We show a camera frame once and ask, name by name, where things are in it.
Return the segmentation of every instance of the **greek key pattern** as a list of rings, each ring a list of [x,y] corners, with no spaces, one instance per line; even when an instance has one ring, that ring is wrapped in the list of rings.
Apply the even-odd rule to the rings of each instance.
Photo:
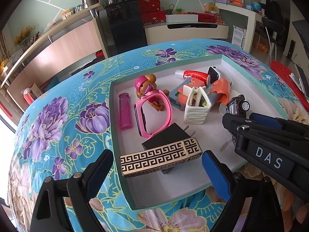
[[[197,159],[202,150],[196,138],[188,138],[162,147],[120,156],[124,177],[133,177],[174,167]]]

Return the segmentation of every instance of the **blue globe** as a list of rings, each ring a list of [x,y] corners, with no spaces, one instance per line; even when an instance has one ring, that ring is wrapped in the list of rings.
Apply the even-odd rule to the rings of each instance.
[[[258,2],[253,2],[251,3],[251,7],[253,11],[258,12],[259,10],[262,9],[261,5]]]

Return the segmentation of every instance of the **pink lighter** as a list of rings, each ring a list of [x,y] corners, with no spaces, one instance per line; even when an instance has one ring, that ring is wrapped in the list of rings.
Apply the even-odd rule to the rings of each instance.
[[[119,95],[119,123],[121,130],[132,128],[130,97],[126,92]]]

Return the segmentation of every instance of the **white lettering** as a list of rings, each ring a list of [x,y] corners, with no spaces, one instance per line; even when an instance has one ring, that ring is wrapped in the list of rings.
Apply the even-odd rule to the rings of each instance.
[[[257,151],[256,151],[256,156],[261,157],[261,156],[262,156],[262,153],[263,153],[263,149],[260,148],[260,147],[258,147],[258,148],[257,148]]]
[[[274,165],[275,168],[280,168],[281,164],[279,163],[279,160],[280,160],[280,162],[282,161],[281,158],[277,158],[277,159],[276,159],[276,163],[277,163],[278,165],[275,164],[275,165]]]
[[[267,157],[265,158],[265,160],[264,161],[268,161],[268,164],[270,164],[270,153],[267,155]]]

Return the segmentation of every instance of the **blue tablecloth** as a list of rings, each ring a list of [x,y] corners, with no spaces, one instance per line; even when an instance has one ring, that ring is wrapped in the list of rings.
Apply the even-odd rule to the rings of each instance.
[[[308,121],[296,96],[277,75],[227,42],[167,42],[106,59],[52,88],[23,115],[14,141],[8,194],[20,231],[29,231],[34,204],[47,176],[69,178],[94,162],[104,149],[113,150],[109,123],[109,87],[113,80],[153,66],[214,54],[226,55],[249,72],[278,98],[290,118]],[[81,231],[70,199],[65,198],[65,203],[74,230]],[[207,189],[161,208],[132,211],[113,166],[90,205],[106,231],[151,232],[208,231],[225,203]]]

